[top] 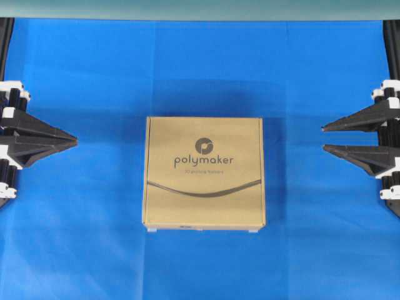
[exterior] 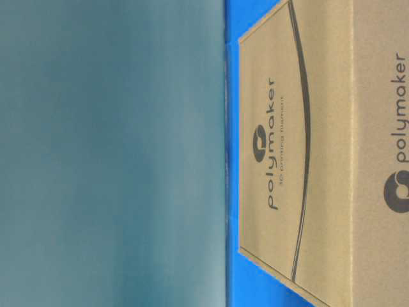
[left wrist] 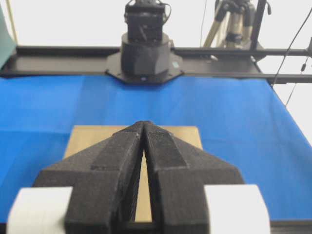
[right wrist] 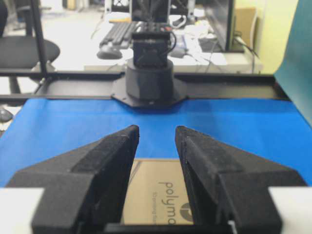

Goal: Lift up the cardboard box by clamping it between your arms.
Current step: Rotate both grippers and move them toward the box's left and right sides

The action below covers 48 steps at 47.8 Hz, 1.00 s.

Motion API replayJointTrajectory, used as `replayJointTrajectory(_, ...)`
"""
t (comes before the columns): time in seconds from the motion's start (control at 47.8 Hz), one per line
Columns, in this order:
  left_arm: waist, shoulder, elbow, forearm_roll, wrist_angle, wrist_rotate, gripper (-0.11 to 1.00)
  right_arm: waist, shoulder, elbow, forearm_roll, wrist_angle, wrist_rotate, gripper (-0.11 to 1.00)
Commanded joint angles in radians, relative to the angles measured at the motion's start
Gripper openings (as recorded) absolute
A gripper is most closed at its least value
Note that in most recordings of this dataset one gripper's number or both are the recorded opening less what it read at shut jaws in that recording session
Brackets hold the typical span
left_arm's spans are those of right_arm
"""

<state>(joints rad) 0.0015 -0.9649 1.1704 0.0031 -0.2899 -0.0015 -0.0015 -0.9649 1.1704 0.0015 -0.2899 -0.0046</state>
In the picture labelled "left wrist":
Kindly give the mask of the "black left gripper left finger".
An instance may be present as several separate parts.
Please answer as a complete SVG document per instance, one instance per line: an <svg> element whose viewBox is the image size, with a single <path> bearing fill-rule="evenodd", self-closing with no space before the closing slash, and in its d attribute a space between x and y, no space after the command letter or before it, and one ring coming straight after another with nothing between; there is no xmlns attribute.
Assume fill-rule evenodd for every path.
<svg viewBox="0 0 312 234"><path fill-rule="evenodd" d="M72 187L68 234L109 234L134 221L143 156L142 121L42 169L34 187Z"/></svg>

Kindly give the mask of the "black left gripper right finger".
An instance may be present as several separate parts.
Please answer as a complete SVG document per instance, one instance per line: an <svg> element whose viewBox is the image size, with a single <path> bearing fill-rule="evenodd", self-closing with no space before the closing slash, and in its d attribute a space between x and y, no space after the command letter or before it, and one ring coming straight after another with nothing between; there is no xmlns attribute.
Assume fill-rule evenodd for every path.
<svg viewBox="0 0 312 234"><path fill-rule="evenodd" d="M144 122L152 220L164 234L207 234L204 185L244 184L238 168Z"/></svg>

